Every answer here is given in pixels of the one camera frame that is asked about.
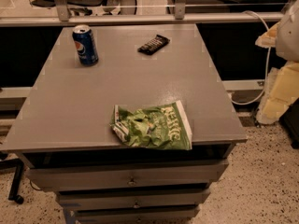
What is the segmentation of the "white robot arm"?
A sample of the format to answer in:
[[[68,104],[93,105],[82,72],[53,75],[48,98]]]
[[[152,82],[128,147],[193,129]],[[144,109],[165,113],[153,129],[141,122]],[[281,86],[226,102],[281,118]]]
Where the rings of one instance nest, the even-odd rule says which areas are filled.
[[[259,123],[273,124],[299,98],[299,0],[255,44],[275,48],[276,55],[287,61],[282,68],[271,69],[256,115]]]

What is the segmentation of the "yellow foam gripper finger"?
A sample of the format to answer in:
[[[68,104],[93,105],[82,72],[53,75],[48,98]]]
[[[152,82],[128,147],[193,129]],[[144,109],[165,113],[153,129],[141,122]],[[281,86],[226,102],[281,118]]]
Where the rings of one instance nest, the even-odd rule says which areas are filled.
[[[256,119],[261,124],[273,124],[299,98],[299,63],[286,62],[272,68],[264,87],[264,96],[258,106]]]

